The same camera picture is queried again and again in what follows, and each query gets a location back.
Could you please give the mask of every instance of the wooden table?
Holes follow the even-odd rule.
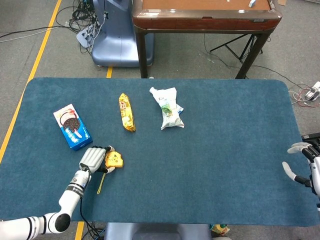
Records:
[[[133,0],[141,78],[148,77],[145,34],[254,34],[257,39],[236,79],[245,78],[282,18],[277,0]]]

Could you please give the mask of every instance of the metal table leg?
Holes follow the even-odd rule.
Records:
[[[147,51],[146,51],[146,40],[143,32],[136,32],[137,50],[139,56],[140,74],[142,79],[148,78],[147,69]]]
[[[257,34],[256,41],[249,53],[246,57],[242,67],[240,68],[238,74],[236,75],[236,79],[244,79],[249,71],[251,65],[254,63],[256,57],[260,53],[261,49],[265,45],[266,41],[268,40],[271,33],[264,33],[264,34]]]

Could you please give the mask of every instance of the robotic hand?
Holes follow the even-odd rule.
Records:
[[[59,200],[61,210],[41,217],[31,216],[0,222],[0,239],[31,240],[38,234],[60,234],[67,230],[72,213],[80,198],[84,196],[85,189],[91,180],[91,174],[96,171],[108,174],[115,169],[100,167],[106,153],[114,150],[112,146],[88,148],[79,163],[80,170],[75,173]]]
[[[287,162],[283,161],[282,166],[285,173],[293,181],[305,185],[307,188],[312,188],[312,192],[320,199],[320,153],[307,142],[298,142],[291,146],[287,151],[289,154],[295,154],[302,152],[302,154],[308,159],[308,163],[311,170],[310,179],[296,175],[292,172]],[[317,211],[320,217],[320,203],[316,205]]]

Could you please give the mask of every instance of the oreo cookie box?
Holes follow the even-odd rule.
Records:
[[[53,115],[71,149],[76,151],[93,141],[72,104],[54,112]]]

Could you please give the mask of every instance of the blue machine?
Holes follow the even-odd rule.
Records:
[[[139,67],[132,0],[93,0],[99,23],[104,22],[92,48],[93,62],[106,67]],[[154,34],[145,35],[146,62],[154,61]]]

